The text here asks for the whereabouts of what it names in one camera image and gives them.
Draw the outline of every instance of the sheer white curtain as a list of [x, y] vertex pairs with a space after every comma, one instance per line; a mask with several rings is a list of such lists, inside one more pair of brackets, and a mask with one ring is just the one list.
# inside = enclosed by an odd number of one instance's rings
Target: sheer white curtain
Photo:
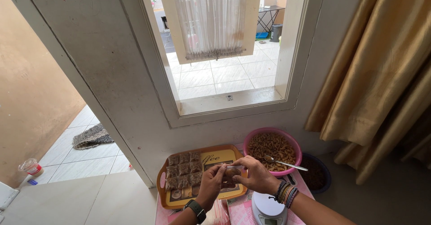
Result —
[[174, 0], [187, 60], [242, 53], [246, 0]]

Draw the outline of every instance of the trash bin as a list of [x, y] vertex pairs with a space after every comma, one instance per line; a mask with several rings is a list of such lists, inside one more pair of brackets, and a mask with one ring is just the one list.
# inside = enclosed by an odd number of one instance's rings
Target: trash bin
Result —
[[273, 24], [271, 29], [271, 41], [279, 42], [278, 38], [281, 36], [281, 31], [283, 30], [283, 24]]

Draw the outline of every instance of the hand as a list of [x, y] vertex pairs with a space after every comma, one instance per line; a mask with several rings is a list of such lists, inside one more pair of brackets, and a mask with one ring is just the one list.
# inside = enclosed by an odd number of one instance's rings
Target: hand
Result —
[[197, 195], [195, 201], [205, 212], [211, 210], [221, 189], [235, 187], [234, 184], [223, 183], [225, 181], [223, 175], [226, 172], [226, 167], [226, 164], [214, 165], [202, 174], [199, 195]]
[[245, 178], [241, 175], [232, 177], [235, 183], [243, 184], [245, 187], [262, 194], [273, 195], [277, 193], [279, 181], [273, 176], [261, 162], [250, 155], [240, 158], [231, 164], [232, 166], [243, 165], [248, 169], [249, 177]]

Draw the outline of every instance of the black watch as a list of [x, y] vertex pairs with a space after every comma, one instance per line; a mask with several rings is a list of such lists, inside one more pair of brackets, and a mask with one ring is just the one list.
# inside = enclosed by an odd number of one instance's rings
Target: black watch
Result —
[[207, 215], [205, 214], [205, 210], [202, 209], [202, 207], [194, 200], [189, 200], [187, 204], [184, 206], [183, 211], [186, 210], [187, 207], [190, 207], [191, 210], [196, 213], [197, 217], [197, 224], [202, 224], [203, 221], [205, 221], [205, 218], [207, 218]]

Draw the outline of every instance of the kitchen scale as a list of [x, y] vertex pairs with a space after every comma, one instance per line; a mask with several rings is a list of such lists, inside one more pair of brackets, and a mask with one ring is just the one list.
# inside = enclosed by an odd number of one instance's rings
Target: kitchen scale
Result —
[[285, 225], [288, 220], [288, 210], [283, 204], [276, 202], [268, 194], [253, 192], [251, 208], [254, 219], [259, 225]]

